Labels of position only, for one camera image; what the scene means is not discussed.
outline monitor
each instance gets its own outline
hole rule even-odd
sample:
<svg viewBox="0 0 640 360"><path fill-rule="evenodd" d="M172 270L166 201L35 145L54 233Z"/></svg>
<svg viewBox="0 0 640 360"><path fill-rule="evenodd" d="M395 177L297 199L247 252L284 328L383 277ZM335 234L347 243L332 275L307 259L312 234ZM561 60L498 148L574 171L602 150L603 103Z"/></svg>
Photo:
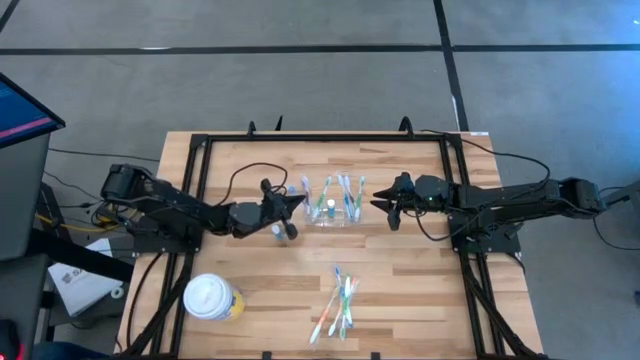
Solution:
<svg viewBox="0 0 640 360"><path fill-rule="evenodd" d="M0 148L64 126L56 114L0 73Z"/></svg>

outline wooden tabletop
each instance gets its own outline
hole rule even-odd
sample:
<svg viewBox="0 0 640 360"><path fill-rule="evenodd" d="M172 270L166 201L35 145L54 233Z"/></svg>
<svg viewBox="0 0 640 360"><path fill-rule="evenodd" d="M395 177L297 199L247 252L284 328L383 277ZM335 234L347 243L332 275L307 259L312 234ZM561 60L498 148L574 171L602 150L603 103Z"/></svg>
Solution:
<svg viewBox="0 0 640 360"><path fill-rule="evenodd" d="M191 134L170 132L165 142L158 177L177 188ZM465 133L463 137L491 148L488 136ZM501 185L493 155L466 144L464 150L472 184ZM187 314L180 357L260 358L263 351L272 351L276 359L369 358L371 352L381 352L383 358L475 358L460 264L449 240L429 241L407 216L402 217L400 230L391 232L386 214L368 203L375 191L388 188L401 171L408 171L413 179L421 174L444 177L440 159L438 145L426 142L216 143L206 202L221 199L231 174L252 162L285 167L287 184L298 189L300 176L305 174L315 194L322 191L327 175L344 170L366 176L363 224L338 230L305 225L298 210L294 222L299 236L288 247L279 247L269 230L242 240L206 235L192 276L215 273L226 278L244 293L247 306L234 322L198 320ZM200 161L196 164L194 174L199 173ZM236 176L230 200L259 201L260 180L268 177L278 184L282 176L281 171L265 167L242 172ZM192 193L197 178L194 176ZM443 215L428 214L423 224L434 235L448 233ZM133 338L157 309L166 257L156 263L142 287L133 317ZM138 287L152 258L146 255L136 261L131 289ZM499 310L526 345L542 351L522 269L501 254L489 256L488 261ZM322 338L312 348L309 336L335 285L335 264L360 278L352 303L355 328L349 329L345 341L328 338L327 321ZM125 314L131 305L132 293L129 295ZM172 310L165 325L165 351L173 314ZM487 349L492 349L484 312L481 317ZM118 335L122 344L126 325L125 316Z"/></svg>

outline clear plastic container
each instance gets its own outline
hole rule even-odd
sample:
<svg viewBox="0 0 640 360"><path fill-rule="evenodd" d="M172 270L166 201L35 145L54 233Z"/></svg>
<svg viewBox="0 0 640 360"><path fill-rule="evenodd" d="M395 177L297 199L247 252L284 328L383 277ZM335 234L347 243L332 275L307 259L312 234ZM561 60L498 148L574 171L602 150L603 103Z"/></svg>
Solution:
<svg viewBox="0 0 640 360"><path fill-rule="evenodd" d="M364 186L360 196L360 176L339 171L324 179L313 178L309 181L311 197L309 205L305 208L305 222L308 225L346 227L362 223ZM343 190L345 188L351 190L350 194L346 192L346 199Z"/></svg>

